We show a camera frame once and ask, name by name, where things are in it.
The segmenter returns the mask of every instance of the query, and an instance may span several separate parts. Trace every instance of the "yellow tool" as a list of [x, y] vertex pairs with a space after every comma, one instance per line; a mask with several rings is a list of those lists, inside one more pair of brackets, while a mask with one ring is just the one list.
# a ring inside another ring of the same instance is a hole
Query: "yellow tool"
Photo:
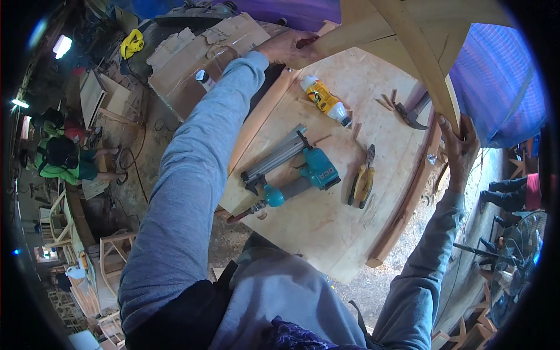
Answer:
[[365, 175], [366, 183], [363, 186], [363, 196], [362, 196], [362, 200], [360, 201], [359, 208], [363, 209], [366, 206], [367, 198], [369, 198], [371, 194], [371, 188], [374, 181], [375, 169], [372, 167], [374, 158], [375, 158], [375, 146], [370, 145], [370, 148], [367, 149], [366, 161], [362, 165], [360, 165], [358, 174], [356, 174], [356, 177], [354, 178], [354, 182], [352, 183], [352, 190], [350, 191], [350, 196], [348, 197], [349, 206], [354, 204], [354, 198], [358, 194], [358, 190], [360, 189], [359, 184], [364, 175]]
[[135, 52], [142, 50], [144, 40], [142, 33], [138, 29], [133, 29], [120, 45], [120, 55], [124, 59], [129, 59]]

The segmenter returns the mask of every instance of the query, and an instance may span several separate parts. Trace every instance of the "small bottle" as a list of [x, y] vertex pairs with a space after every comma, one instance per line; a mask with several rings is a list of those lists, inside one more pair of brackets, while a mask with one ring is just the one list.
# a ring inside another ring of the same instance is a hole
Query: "small bottle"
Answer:
[[216, 82], [210, 78], [208, 73], [203, 69], [198, 71], [194, 78], [204, 87], [206, 92], [210, 91], [214, 85], [216, 85]]
[[352, 120], [346, 114], [346, 108], [344, 108], [342, 102], [334, 97], [316, 76], [304, 77], [300, 86], [324, 114], [338, 121], [345, 128], [352, 124]]

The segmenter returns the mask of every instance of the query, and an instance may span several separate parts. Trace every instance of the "yellow-handled pliers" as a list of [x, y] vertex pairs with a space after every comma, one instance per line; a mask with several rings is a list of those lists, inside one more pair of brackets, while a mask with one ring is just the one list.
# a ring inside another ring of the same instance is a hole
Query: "yellow-handled pliers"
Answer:
[[364, 178], [366, 183], [363, 186], [363, 196], [362, 200], [360, 201], [360, 209], [364, 209], [366, 206], [367, 199], [371, 194], [371, 188], [374, 180], [375, 169], [372, 167], [375, 158], [375, 146], [370, 145], [370, 148], [367, 149], [366, 153], [366, 161], [360, 165], [360, 169], [358, 170], [358, 174], [354, 178], [354, 182], [352, 183], [352, 189], [350, 191], [350, 196], [348, 197], [348, 205], [351, 206], [354, 204], [354, 198], [357, 197], [358, 190], [360, 189], [360, 182]]

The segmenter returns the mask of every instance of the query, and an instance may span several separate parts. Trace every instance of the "hand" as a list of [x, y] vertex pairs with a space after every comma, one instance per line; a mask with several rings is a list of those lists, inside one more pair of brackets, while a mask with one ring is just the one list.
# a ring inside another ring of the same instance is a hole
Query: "hand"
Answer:
[[317, 53], [310, 46], [319, 36], [310, 31], [289, 30], [268, 39], [255, 48], [270, 63], [288, 63], [297, 58], [313, 58]]
[[449, 162], [451, 180], [449, 189], [455, 193], [465, 192], [466, 182], [469, 179], [470, 169], [480, 150], [480, 140], [474, 129], [473, 120], [466, 114], [461, 113], [461, 136], [459, 139], [451, 129], [451, 124], [441, 114], [436, 115], [444, 136], [445, 149]]

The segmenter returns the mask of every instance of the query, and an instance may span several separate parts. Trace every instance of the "gray long sleeve shirt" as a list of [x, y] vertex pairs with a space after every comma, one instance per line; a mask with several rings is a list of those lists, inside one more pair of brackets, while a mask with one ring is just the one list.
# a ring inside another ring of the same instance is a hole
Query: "gray long sleeve shirt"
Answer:
[[[258, 52], [232, 61], [167, 147], [121, 277], [125, 333], [207, 278], [213, 213], [249, 101], [263, 84], [267, 66]], [[430, 348], [441, 280], [464, 215], [463, 200], [462, 194], [448, 190], [438, 203], [418, 246], [391, 283], [372, 335], [375, 342], [389, 348]], [[366, 346], [346, 305], [322, 274], [297, 256], [271, 251], [240, 264], [230, 288], [233, 294], [213, 349], [256, 348], [261, 331], [277, 315], [335, 344]]]

